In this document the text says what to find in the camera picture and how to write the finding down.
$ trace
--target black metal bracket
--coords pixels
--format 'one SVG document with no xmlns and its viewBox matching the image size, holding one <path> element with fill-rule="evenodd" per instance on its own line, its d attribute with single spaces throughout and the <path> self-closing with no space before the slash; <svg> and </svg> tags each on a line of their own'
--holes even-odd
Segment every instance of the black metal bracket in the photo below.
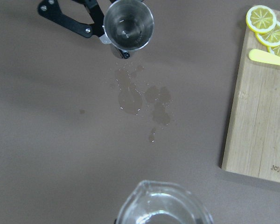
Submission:
<svg viewBox="0 0 280 224">
<path fill-rule="evenodd" d="M 43 0 L 38 5 L 38 14 L 42 17 L 57 23 L 58 25 L 67 28 L 76 34 L 79 34 L 85 38 L 90 38 L 92 35 L 101 37 L 105 34 L 103 29 L 104 14 L 98 5 L 97 0 L 73 0 L 76 3 L 85 6 L 90 17 L 94 21 L 93 24 L 85 24 L 78 22 L 66 15 L 64 15 L 59 7 L 58 0 Z M 118 49 L 120 55 L 124 59 L 128 59 L 130 54 Z"/>
</svg>

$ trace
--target cutting board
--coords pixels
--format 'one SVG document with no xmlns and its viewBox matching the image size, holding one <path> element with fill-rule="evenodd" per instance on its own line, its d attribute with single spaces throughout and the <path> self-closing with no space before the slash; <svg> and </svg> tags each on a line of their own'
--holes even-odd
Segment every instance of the cutting board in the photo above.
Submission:
<svg viewBox="0 0 280 224">
<path fill-rule="evenodd" d="M 247 28 L 222 169 L 280 182 L 280 66 L 251 61 L 254 48 L 266 50 Z"/>
</svg>

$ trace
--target brown tabletop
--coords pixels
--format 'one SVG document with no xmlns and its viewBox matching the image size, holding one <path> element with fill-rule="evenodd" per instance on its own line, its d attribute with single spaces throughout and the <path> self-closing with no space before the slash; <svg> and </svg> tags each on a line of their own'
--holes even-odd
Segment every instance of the brown tabletop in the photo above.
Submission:
<svg viewBox="0 0 280 224">
<path fill-rule="evenodd" d="M 280 183 L 220 168 L 245 13 L 280 0 L 146 0 L 153 38 L 128 60 L 40 2 L 0 0 L 0 224 L 112 224 L 145 179 L 182 185 L 218 224 L 280 223 Z"/>
</svg>

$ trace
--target yellow handle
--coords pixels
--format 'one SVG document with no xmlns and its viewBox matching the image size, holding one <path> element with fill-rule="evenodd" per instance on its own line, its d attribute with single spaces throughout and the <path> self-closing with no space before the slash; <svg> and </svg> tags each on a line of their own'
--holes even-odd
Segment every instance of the yellow handle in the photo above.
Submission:
<svg viewBox="0 0 280 224">
<path fill-rule="evenodd" d="M 249 58 L 256 62 L 280 65 L 280 57 L 259 49 L 252 49 Z"/>
</svg>

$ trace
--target wood grain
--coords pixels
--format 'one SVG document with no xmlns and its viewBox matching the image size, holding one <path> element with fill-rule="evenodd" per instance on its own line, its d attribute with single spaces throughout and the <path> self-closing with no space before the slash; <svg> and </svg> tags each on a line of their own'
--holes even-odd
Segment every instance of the wood grain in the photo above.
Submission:
<svg viewBox="0 0 280 224">
<path fill-rule="evenodd" d="M 222 169 L 280 182 L 280 66 L 251 61 L 254 48 L 266 50 L 247 28 Z"/>
</svg>

